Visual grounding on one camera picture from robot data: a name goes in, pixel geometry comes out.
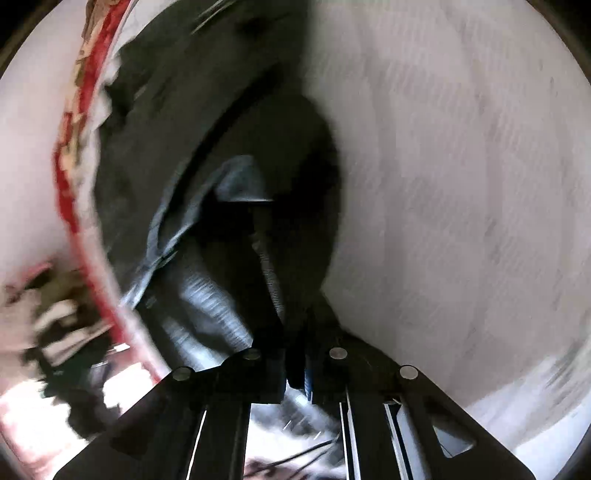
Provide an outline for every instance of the white curved wall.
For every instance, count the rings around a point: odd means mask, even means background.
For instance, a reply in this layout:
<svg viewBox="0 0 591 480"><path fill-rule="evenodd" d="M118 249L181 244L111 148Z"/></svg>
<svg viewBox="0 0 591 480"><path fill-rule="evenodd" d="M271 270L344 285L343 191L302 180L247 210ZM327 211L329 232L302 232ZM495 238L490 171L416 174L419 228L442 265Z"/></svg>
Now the white curved wall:
<svg viewBox="0 0 591 480"><path fill-rule="evenodd" d="M0 284L35 262L71 261L51 152L82 43L85 0L47 15L0 78Z"/></svg>

